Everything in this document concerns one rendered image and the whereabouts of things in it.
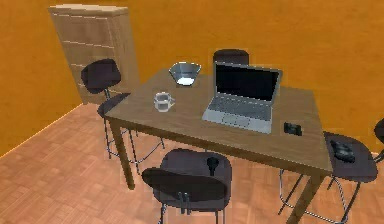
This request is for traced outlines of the brown wooden table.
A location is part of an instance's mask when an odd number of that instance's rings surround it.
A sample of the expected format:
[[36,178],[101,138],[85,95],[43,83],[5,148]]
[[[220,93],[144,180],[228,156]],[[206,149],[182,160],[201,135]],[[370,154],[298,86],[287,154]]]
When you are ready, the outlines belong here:
[[[175,99],[168,112],[154,107],[154,96],[161,92]],[[309,180],[286,221],[298,224],[332,172],[313,92],[282,86],[274,101],[270,134],[204,121],[202,115],[212,97],[211,75],[199,75],[191,87],[179,87],[162,69],[106,114],[128,188],[134,189],[135,183],[122,127],[307,175]],[[285,133],[285,122],[300,125],[302,135]]]

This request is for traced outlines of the silver laptop with black screen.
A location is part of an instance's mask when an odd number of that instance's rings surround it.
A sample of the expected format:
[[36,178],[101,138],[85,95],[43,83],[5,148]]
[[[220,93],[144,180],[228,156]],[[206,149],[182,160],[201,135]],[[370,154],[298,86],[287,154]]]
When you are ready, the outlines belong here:
[[202,119],[270,134],[272,109],[281,77],[279,69],[216,62],[214,95]]

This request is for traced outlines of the small black box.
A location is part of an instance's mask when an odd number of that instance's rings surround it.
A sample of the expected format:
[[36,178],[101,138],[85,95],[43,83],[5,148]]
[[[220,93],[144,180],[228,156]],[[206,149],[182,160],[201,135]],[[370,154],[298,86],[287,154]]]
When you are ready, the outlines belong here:
[[302,135],[302,129],[300,125],[292,124],[292,123],[284,123],[284,132],[287,134],[292,134],[296,136]]

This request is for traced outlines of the small black object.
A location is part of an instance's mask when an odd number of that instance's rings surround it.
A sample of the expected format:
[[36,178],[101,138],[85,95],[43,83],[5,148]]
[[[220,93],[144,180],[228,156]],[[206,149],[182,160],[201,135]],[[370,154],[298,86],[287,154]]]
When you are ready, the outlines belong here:
[[355,156],[354,156],[353,150],[347,144],[334,141],[334,140],[331,140],[330,143],[334,152],[334,156],[337,159],[347,163],[355,162]]

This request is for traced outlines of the black chair with metal legs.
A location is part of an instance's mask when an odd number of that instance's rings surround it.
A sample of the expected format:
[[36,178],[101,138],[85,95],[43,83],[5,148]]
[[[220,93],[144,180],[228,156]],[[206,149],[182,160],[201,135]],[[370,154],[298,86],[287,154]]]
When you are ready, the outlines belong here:
[[145,169],[142,179],[161,203],[157,224],[165,224],[168,207],[187,215],[192,211],[214,212],[215,224],[219,224],[218,212],[225,212],[231,198],[231,163],[214,152],[173,149],[159,167]]
[[214,62],[249,64],[249,54],[241,49],[220,49],[213,54]]
[[111,96],[109,88],[121,82],[121,73],[114,59],[101,59],[88,64],[81,70],[81,80],[86,89],[91,94],[103,92],[106,100],[97,109],[98,115],[103,119],[104,133],[106,140],[106,151],[108,157],[119,156],[117,152],[111,150],[111,144],[115,142],[110,139],[107,130],[106,113],[118,105],[122,100],[129,96],[129,93],[118,93]]
[[[345,224],[348,221],[349,211],[357,197],[361,184],[372,182],[377,178],[377,164],[384,161],[384,149],[373,157],[370,150],[357,139],[332,132],[325,132],[324,137],[333,168],[327,189],[330,189],[333,184],[337,185],[344,213],[340,221],[334,221],[309,211],[305,211],[305,214],[331,224]],[[345,202],[343,188],[339,182],[340,179],[356,183],[356,188],[349,203]]]

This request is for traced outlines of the clear glass mug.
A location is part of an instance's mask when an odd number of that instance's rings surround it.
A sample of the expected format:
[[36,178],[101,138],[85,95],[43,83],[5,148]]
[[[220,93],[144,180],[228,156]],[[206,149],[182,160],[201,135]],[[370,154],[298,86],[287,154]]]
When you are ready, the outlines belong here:
[[159,112],[168,112],[169,109],[175,104],[175,99],[170,93],[161,92],[156,93],[154,96],[154,107]]

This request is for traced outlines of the light wooden chest of drawers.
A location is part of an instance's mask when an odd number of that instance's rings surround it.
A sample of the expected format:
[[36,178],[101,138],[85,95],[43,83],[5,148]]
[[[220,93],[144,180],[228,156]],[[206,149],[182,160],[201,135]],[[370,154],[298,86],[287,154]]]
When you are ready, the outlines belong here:
[[127,7],[61,4],[48,11],[84,104],[105,100],[103,92],[91,94],[81,80],[81,70],[94,61],[115,60],[121,82],[109,88],[112,96],[132,92],[140,85]]

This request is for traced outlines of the grey metal bowl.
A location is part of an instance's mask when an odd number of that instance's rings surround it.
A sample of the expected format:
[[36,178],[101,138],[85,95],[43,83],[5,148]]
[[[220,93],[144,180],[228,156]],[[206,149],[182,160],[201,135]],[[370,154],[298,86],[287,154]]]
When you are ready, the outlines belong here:
[[177,62],[169,69],[169,73],[178,85],[192,86],[200,70],[199,64]]

